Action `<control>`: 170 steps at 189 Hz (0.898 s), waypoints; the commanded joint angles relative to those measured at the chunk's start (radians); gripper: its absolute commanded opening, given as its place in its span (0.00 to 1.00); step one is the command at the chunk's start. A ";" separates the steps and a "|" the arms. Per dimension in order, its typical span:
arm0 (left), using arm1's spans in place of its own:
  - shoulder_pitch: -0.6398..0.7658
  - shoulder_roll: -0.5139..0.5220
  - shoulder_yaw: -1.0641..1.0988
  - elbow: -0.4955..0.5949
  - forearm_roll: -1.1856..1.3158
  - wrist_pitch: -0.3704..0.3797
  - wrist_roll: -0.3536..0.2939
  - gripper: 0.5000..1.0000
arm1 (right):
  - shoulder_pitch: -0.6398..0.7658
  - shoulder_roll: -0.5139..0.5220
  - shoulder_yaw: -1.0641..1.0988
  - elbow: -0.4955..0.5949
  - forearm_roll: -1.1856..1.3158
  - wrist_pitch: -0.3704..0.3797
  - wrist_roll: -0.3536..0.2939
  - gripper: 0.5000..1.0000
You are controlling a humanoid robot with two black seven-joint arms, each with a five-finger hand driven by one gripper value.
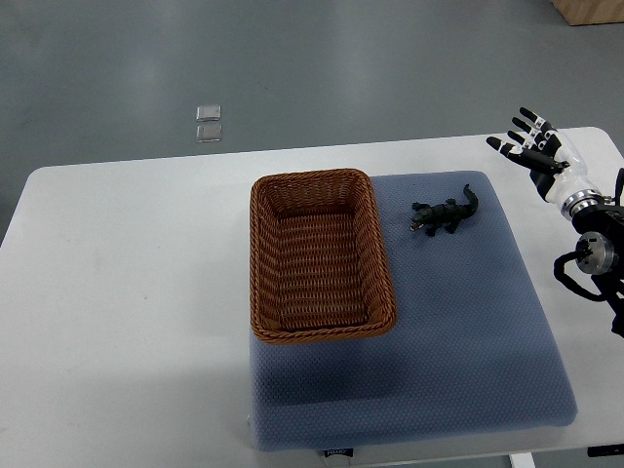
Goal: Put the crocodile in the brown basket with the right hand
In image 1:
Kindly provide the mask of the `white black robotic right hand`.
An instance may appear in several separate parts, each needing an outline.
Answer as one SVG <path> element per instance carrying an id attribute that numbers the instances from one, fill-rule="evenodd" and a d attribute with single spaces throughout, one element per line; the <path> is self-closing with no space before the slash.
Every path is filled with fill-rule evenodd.
<path id="1" fill-rule="evenodd" d="M 603 195 L 588 178 L 587 166 L 567 136 L 549 121 L 522 107 L 512 119 L 517 127 L 507 139 L 487 144 L 514 164 L 529 170 L 539 196 L 571 220 L 580 210 L 598 204 Z"/>

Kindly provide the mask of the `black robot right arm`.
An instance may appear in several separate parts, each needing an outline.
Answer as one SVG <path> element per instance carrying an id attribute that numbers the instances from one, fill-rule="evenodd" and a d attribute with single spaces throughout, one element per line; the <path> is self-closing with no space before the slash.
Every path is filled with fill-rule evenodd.
<path id="1" fill-rule="evenodd" d="M 611 331 L 623 334 L 623 173 L 615 182 L 611 198 L 589 193 L 565 206 L 571 223 L 580 237 L 575 249 L 554 262 L 554 276 L 571 292 L 594 302 L 607 303 L 614 312 Z M 586 290 L 566 274 L 566 265 L 574 262 L 579 270 L 591 277 L 598 288 Z"/>

